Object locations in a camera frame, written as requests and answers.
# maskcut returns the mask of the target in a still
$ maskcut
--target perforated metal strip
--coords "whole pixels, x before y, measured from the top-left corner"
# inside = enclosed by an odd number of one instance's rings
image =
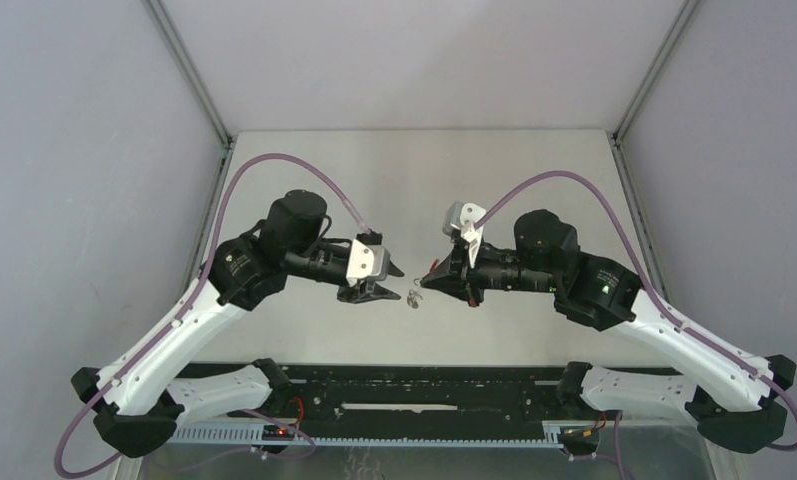
[[[205,445],[287,445],[288,441],[262,440],[264,424],[260,423],[197,423],[181,428],[168,443]],[[376,438],[320,438],[313,437],[324,447],[450,447],[450,448],[561,448],[557,443],[560,427],[545,427],[545,438],[536,440],[428,440]],[[306,445],[297,439],[293,445]]]

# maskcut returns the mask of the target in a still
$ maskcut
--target white table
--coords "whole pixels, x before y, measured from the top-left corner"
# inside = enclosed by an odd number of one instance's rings
[[[414,277],[451,248],[440,227],[455,200],[490,207],[527,177],[567,169],[594,182],[608,197],[628,235],[636,234],[607,137],[600,130],[246,132],[239,135],[229,178],[267,152],[299,156],[345,190],[407,273],[384,286],[402,296]],[[286,162],[255,166],[239,182],[222,239],[250,228],[288,190],[322,195],[333,237],[358,230],[330,190]],[[542,182],[510,202],[488,224],[485,238],[513,248],[513,223],[547,208],[574,225],[584,251],[630,267],[599,203],[568,179]],[[286,290],[213,340],[197,361],[373,365],[564,365],[582,360],[606,366],[663,365],[650,351],[567,321],[550,295],[487,292],[480,308],[422,291],[413,310],[402,299],[347,305],[336,287],[289,278]]]

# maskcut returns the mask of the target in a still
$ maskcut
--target gray wall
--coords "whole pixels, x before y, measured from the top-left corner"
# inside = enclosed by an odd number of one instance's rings
[[[797,0],[704,2],[625,152],[675,303],[797,362]],[[748,461],[797,478],[797,454]]]
[[[220,152],[141,2],[0,2],[0,478],[56,478],[71,374],[175,300]],[[110,452],[89,419],[67,464]]]

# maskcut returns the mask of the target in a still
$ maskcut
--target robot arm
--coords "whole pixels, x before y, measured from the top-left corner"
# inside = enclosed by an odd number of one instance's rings
[[[471,224],[484,213],[473,204],[452,206],[443,231],[451,236],[454,248],[421,280],[422,287],[471,307],[483,302],[488,289],[551,293],[555,310],[569,320],[651,348],[680,373],[661,377],[573,362],[558,386],[561,400],[584,402],[596,410],[687,421],[714,443],[744,453],[755,452],[783,434],[787,413],[775,403],[777,395],[759,377],[750,376],[684,330],[694,329],[736,353],[760,376],[784,389],[795,376],[791,360],[745,352],[664,302],[683,322],[683,328],[676,327],[660,313],[634,272],[611,259],[581,252],[577,231],[551,212],[529,212],[516,221],[515,250],[482,240],[482,231]]]
[[[104,441],[129,457],[155,450],[177,428],[235,410],[276,413],[289,400],[289,380],[271,360],[203,379],[174,377],[228,325],[286,286],[289,275],[337,285],[346,303],[399,299],[378,281],[403,276],[380,245],[379,234],[325,239],[320,232],[327,205],[318,195],[289,192],[276,200],[265,220],[216,249],[209,281],[191,310],[175,314],[198,286],[193,280],[175,306],[128,352],[101,369],[82,368],[72,385],[88,401],[112,380],[95,405],[94,423]],[[113,376],[147,346],[164,336],[129,371]]]

